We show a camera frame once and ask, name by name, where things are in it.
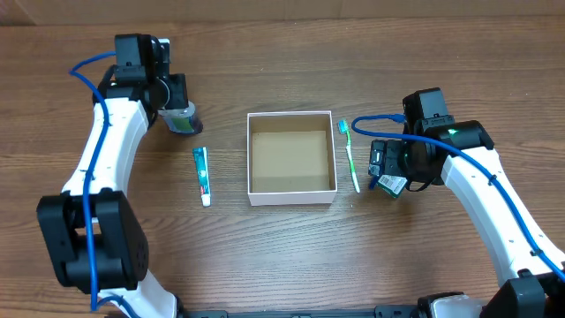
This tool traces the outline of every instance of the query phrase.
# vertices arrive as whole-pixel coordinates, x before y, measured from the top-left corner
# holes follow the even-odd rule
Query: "toothpaste tube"
[[[200,197],[202,205],[210,206],[210,182],[208,179],[208,151],[206,147],[195,148],[192,150],[194,162],[196,163],[196,173],[200,183]]]

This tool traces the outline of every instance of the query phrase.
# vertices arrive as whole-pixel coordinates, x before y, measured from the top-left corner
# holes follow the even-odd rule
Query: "green toothbrush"
[[[353,185],[355,186],[355,191],[360,193],[359,190],[359,183],[357,181],[357,173],[355,173],[355,163],[353,163],[353,157],[351,156],[351,136],[350,136],[350,128],[347,126],[347,121],[345,119],[340,120],[337,123],[337,127],[339,128],[339,133],[347,134],[347,146],[345,146],[345,150],[347,152],[347,158],[350,160],[350,168],[351,168],[351,179],[353,180]]]

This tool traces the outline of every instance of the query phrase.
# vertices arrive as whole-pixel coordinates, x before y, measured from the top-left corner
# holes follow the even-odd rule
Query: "white box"
[[[252,206],[331,203],[336,193],[331,111],[247,114]]]

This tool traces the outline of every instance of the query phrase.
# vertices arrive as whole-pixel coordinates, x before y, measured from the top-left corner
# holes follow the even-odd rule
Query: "white label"
[[[399,194],[406,185],[407,179],[403,177],[394,177],[389,175],[382,175],[379,178],[379,184],[385,186],[394,194]]]

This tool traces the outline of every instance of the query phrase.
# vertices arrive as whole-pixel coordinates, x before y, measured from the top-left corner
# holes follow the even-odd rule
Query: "wooden tabletop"
[[[332,110],[335,122],[351,121],[401,112],[406,95],[441,87],[456,120],[486,128],[514,188],[565,248],[565,18],[2,27],[2,317],[88,316],[89,297],[55,278],[35,207],[60,192],[91,129],[91,94],[67,70],[130,32],[170,38],[171,70],[186,74],[204,123],[186,138],[160,120],[141,141],[128,189],[149,268],[189,309],[367,308],[449,291],[489,299],[498,289],[486,248],[447,188],[398,200],[367,190],[370,137],[351,136],[361,194],[334,127],[331,206],[250,207],[249,112]],[[108,64],[84,74],[97,82]],[[210,208],[192,159],[203,146]]]

